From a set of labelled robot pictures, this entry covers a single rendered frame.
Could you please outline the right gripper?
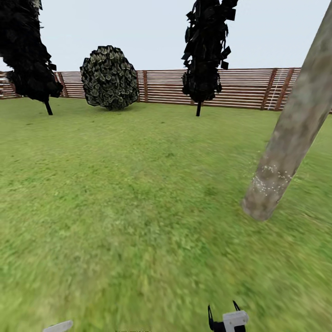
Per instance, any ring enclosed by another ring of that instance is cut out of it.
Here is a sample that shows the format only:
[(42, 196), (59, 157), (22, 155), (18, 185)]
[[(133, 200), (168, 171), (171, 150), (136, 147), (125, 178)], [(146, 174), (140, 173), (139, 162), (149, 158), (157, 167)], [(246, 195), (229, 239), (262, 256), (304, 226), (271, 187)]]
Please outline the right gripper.
[[(213, 321), (212, 317), (209, 318), (209, 325), (211, 330), (214, 332), (226, 332), (225, 324), (223, 322)], [(236, 326), (235, 332), (246, 332), (245, 326)]]

